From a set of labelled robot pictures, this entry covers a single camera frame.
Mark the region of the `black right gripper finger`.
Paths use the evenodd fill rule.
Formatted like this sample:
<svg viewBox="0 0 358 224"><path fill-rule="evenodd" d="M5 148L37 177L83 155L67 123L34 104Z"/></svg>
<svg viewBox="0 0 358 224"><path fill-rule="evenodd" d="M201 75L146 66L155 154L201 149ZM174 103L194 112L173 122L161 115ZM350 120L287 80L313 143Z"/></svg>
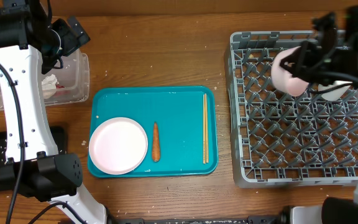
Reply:
<svg viewBox="0 0 358 224"><path fill-rule="evenodd" d="M303 67L286 67L290 83L310 83L309 75Z"/></svg>
<svg viewBox="0 0 358 224"><path fill-rule="evenodd" d="M300 46L285 50L279 65L284 69L300 68L303 65L308 47L309 42L303 41Z"/></svg>

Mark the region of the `white cup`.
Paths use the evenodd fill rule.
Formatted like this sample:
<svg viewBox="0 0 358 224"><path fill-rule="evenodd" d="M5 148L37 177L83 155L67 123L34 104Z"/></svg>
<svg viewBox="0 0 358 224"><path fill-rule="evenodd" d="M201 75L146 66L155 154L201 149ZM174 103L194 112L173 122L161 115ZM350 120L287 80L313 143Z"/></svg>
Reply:
<svg viewBox="0 0 358 224"><path fill-rule="evenodd" d="M327 101L336 101L349 89L351 82L347 81L335 81L332 85L324 86L319 84L318 91L328 90L327 93L323 93L321 97Z"/></svg>

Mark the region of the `white napkin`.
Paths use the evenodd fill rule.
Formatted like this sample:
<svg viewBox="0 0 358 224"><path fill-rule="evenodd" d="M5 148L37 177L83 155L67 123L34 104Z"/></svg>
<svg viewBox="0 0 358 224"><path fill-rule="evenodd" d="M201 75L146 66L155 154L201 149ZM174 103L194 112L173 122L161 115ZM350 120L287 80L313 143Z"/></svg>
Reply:
<svg viewBox="0 0 358 224"><path fill-rule="evenodd" d="M57 84L58 80L54 74L51 74L42 80L42 91L45 100L49 99L56 93Z"/></svg>

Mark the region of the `wooden chopstick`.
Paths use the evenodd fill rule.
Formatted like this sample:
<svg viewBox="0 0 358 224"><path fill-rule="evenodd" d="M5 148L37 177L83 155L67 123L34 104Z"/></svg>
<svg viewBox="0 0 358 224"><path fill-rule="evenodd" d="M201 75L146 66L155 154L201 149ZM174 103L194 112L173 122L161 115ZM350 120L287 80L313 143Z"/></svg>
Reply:
<svg viewBox="0 0 358 224"><path fill-rule="evenodd" d="M203 95L203 164L206 164L206 140L205 140L205 94Z"/></svg>
<svg viewBox="0 0 358 224"><path fill-rule="evenodd" d="M209 162L208 156L208 99L207 94L205 94L205 140L206 140L206 164Z"/></svg>

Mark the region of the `large white plate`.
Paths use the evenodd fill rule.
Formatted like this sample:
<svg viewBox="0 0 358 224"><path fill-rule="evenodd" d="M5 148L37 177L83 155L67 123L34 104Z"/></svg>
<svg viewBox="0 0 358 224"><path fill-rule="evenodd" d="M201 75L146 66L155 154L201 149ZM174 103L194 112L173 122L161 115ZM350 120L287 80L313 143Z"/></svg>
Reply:
<svg viewBox="0 0 358 224"><path fill-rule="evenodd" d="M144 128L130 118L111 118L100 124L89 141L89 156L93 164L109 175L133 171L148 151Z"/></svg>

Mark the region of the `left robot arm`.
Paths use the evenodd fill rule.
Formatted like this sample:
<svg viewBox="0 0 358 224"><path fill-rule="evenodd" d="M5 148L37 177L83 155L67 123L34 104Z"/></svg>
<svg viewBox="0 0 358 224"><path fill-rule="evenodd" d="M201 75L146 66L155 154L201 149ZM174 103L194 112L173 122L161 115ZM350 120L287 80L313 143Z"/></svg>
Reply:
<svg viewBox="0 0 358 224"><path fill-rule="evenodd" d="M88 43L74 17L52 20L39 0L5 0L0 8L0 88L7 128L6 161L0 184L14 197L34 197L59 208L74 223L113 223L109 210L83 183L76 154L62 154L52 137L42 77L63 68L67 57Z"/></svg>

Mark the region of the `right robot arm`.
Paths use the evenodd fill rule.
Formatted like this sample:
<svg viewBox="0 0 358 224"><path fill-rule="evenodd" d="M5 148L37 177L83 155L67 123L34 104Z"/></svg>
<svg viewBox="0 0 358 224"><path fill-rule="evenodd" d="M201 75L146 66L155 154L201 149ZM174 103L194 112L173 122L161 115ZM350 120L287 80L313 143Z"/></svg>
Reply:
<svg viewBox="0 0 358 224"><path fill-rule="evenodd" d="M321 35L319 44L306 40L275 57L271 72L274 87L299 96L310 84L326 86L326 93L351 85L358 99L358 5L346 10L346 50L337 47L333 12L314 19L313 27ZM282 212L279 222L358 223L358 183L352 200L327 197L322 205L290 207Z"/></svg>

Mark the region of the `grey dishwasher rack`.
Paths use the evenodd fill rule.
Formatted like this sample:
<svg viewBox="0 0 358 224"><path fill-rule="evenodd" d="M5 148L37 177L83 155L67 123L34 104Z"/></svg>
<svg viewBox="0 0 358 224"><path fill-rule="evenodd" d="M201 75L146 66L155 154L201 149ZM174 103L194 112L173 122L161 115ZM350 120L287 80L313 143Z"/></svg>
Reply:
<svg viewBox="0 0 358 224"><path fill-rule="evenodd" d="M230 36L224 59L238 187L357 183L357 90L326 101L321 95L294 97L273 87L275 56L305 40L320 42L308 30Z"/></svg>

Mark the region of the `clear plastic bin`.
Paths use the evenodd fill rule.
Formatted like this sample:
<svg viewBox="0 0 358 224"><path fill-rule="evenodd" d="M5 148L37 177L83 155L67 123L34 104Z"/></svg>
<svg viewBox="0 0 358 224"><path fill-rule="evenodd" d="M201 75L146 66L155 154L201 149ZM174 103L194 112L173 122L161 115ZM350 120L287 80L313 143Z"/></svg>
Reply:
<svg viewBox="0 0 358 224"><path fill-rule="evenodd" d="M54 74L57 77L58 84L65 88L57 89L56 93L49 99L44 99L45 105L62 105L68 103L77 103L86 101L90 91L90 68L88 56L76 50L68 57L62 58L64 68L51 70L45 77ZM0 89L0 111L4 109Z"/></svg>

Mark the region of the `teal plastic tray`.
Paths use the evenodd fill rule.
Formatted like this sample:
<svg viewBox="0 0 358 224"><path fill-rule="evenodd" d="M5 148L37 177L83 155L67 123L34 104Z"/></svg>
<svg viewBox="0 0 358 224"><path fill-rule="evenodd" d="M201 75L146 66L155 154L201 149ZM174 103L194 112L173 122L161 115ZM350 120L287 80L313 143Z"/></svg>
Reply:
<svg viewBox="0 0 358 224"><path fill-rule="evenodd" d="M208 156L203 164L203 95L208 99ZM205 86L105 88L93 98L90 133L111 118L130 118L152 140L158 124L161 158L145 159L126 177L207 175L218 165L219 151L213 92Z"/></svg>

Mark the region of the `orange carrot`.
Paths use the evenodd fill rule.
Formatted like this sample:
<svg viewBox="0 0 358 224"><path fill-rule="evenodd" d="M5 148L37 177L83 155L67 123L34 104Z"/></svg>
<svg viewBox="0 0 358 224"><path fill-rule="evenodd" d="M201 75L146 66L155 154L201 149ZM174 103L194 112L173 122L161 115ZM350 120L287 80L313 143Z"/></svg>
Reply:
<svg viewBox="0 0 358 224"><path fill-rule="evenodd" d="M154 122L154 129L153 129L153 143L152 143L152 160L154 162L158 162L161 158L160 153L160 140L159 140L159 131L158 131L158 124Z"/></svg>

